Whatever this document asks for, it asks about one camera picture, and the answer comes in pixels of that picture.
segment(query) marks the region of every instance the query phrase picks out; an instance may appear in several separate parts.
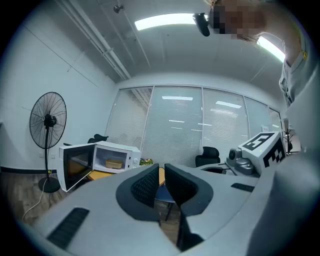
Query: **blue stool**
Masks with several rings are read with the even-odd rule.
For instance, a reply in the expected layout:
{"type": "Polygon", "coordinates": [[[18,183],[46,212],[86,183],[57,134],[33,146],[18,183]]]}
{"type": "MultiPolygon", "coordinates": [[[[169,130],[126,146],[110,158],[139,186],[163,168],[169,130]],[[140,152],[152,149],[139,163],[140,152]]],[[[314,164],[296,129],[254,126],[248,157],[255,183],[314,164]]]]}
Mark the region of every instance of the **blue stool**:
{"type": "Polygon", "coordinates": [[[155,195],[155,199],[158,201],[162,201],[162,202],[166,202],[168,203],[168,213],[165,217],[165,221],[168,220],[168,217],[171,213],[172,207],[174,206],[175,200],[172,198],[172,196],[170,195],[166,185],[161,185],[155,195]]]}

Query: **fan base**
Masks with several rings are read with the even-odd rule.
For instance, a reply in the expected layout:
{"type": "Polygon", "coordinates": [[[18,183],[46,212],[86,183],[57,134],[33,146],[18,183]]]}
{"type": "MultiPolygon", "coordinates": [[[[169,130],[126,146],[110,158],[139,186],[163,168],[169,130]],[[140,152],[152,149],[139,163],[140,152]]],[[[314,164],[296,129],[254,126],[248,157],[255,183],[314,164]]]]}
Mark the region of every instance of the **fan base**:
{"type": "Polygon", "coordinates": [[[40,190],[43,190],[43,192],[46,193],[53,193],[60,189],[59,181],[56,178],[49,177],[47,181],[46,179],[47,178],[42,178],[39,180],[38,186],[40,190]]]}

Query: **white microwave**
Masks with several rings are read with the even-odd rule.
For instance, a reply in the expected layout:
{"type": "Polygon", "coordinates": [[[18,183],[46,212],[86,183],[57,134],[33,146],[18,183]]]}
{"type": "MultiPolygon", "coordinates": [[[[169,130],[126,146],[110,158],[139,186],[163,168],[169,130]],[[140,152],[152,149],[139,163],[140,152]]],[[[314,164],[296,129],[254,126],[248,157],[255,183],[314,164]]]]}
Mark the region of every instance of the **white microwave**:
{"type": "Polygon", "coordinates": [[[121,173],[139,167],[141,152],[137,147],[100,141],[61,146],[56,170],[62,190],[69,191],[92,170],[121,173]],[[107,160],[118,160],[117,168],[107,167],[107,160]]]}

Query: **window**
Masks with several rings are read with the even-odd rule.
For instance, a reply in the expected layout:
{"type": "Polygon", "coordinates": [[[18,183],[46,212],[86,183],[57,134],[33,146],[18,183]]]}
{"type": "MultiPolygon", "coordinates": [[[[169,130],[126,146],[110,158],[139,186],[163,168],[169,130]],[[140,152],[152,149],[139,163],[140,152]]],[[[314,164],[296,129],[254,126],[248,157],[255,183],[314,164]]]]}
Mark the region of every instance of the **window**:
{"type": "Polygon", "coordinates": [[[203,89],[203,97],[202,146],[219,150],[223,163],[231,148],[236,148],[249,139],[244,98],[211,89],[203,89]]]}
{"type": "Polygon", "coordinates": [[[109,142],[141,150],[152,90],[142,87],[119,91],[106,130],[109,142]]]}
{"type": "Polygon", "coordinates": [[[202,137],[200,88],[156,87],[153,91],[142,157],[195,167],[202,137]]]}
{"type": "Polygon", "coordinates": [[[267,105],[257,102],[250,98],[244,98],[249,118],[250,136],[251,138],[267,128],[272,131],[270,113],[267,105]]]}
{"type": "Polygon", "coordinates": [[[282,129],[280,113],[270,108],[270,116],[272,121],[272,131],[282,132],[283,129],[282,129]]]}

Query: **fan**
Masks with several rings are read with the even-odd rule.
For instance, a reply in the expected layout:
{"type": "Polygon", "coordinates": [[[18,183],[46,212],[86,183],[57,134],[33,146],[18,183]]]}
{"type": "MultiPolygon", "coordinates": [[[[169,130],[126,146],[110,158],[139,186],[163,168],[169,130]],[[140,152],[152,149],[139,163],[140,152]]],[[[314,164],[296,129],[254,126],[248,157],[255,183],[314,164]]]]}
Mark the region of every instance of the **fan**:
{"type": "Polygon", "coordinates": [[[64,99],[56,92],[42,95],[34,104],[30,114],[30,133],[33,141],[44,149],[46,178],[39,180],[38,186],[46,193],[53,193],[60,188],[56,178],[49,177],[49,149],[58,143],[64,133],[67,121],[67,109],[64,99]]]}

